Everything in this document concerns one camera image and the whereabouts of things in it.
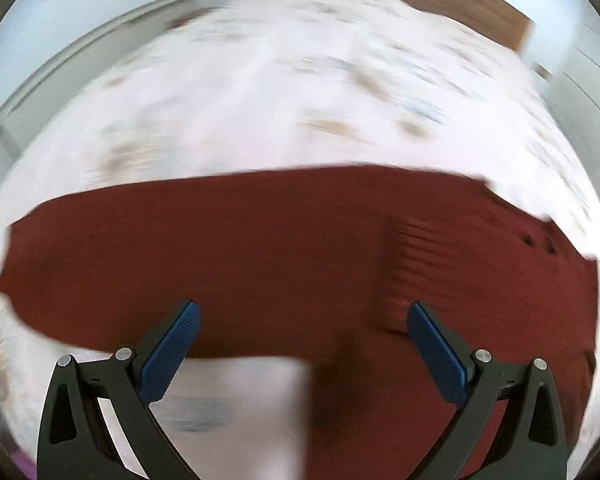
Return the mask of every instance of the black object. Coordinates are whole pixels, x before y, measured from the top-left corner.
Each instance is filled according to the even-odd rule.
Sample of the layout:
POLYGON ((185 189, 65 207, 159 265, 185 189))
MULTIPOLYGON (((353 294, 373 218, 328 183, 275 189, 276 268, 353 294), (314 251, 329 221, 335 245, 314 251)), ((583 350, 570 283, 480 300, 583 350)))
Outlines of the black object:
MULTIPOLYGON (((567 449, 560 404, 548 365, 501 363, 471 352, 423 303, 411 305, 411 338, 443 397, 459 409, 408 480, 454 480, 472 453, 494 404, 508 399, 504 419, 473 480, 564 480, 567 449)), ((126 437, 152 480, 199 480, 162 432, 150 402, 162 398, 200 328, 200 311, 183 302, 137 350, 108 360, 58 361, 49 385, 38 440, 39 480, 131 480, 98 405, 110 399, 126 437)))

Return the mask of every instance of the mattress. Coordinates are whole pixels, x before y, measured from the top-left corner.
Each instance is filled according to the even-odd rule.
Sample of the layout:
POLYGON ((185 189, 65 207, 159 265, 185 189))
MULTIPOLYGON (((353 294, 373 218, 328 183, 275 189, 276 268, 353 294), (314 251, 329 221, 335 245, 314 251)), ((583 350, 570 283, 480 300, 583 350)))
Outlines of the mattress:
MULTIPOLYGON (((529 70, 400 0, 233 0, 129 55, 52 119, 0 188, 0 266, 8 226, 57 196, 360 162, 485 177, 595 256, 600 283, 600 202, 529 70)), ((32 457, 48 381, 68 352, 107 356, 24 326, 0 295, 0 402, 32 457)), ((600 434, 600 302, 596 359, 569 478, 600 434)), ((291 360, 186 360, 152 410, 202 478, 300 478, 307 385, 306 365, 291 360)), ((123 461, 141 472, 103 409, 123 461)))

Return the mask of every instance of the white floral bedsheet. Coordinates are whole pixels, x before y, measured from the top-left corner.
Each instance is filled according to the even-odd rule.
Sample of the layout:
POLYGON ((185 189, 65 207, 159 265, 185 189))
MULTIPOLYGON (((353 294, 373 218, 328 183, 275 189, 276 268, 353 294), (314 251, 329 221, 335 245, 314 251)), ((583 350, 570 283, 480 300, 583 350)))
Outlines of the white floral bedsheet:
MULTIPOLYGON (((600 203, 515 53, 400 0, 234 0, 122 60, 45 127, 0 190, 0 265, 7 226, 56 196, 353 162, 486 176, 600 260, 600 203)), ((33 332, 0 296, 0 400, 32 456, 66 352, 102 356, 33 332)), ((600 433, 600 316, 596 357, 570 477, 600 433)), ((154 409, 203 478, 298 478, 306 377, 287 360, 187 360, 154 409)))

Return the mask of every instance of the metal pin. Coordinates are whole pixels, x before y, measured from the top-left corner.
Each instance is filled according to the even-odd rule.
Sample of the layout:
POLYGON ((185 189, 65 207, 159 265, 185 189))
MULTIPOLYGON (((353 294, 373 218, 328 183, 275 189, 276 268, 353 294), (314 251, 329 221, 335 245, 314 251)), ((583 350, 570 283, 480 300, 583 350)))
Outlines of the metal pin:
POLYGON ((116 359, 118 361, 126 361, 131 357, 132 354, 133 352, 131 351, 131 348, 124 347, 116 352, 116 359))
POLYGON ((478 359, 478 361, 481 361, 483 363, 488 363, 489 361, 491 361, 491 352, 489 352, 488 350, 476 350, 475 351, 475 358, 478 359))
POLYGON ((546 370, 546 361, 544 359, 541 359, 541 358, 534 359, 534 365, 536 366, 536 368, 539 368, 541 370, 546 370))
POLYGON ((71 362, 71 356, 69 354, 61 355, 58 358, 58 366, 67 366, 71 362))

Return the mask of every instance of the red garment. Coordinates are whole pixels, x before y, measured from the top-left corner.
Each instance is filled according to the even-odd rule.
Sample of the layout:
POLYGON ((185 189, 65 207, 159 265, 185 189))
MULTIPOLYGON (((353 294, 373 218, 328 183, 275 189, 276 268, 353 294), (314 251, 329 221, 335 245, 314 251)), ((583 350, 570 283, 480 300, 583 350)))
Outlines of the red garment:
POLYGON ((553 222, 449 174, 317 168, 61 197, 13 225, 0 290, 73 345, 132 346, 191 298, 190 356, 311 362, 312 480, 404 480, 450 420, 404 333, 414 300, 472 348, 547 360, 571 445, 594 369, 596 263, 553 222))

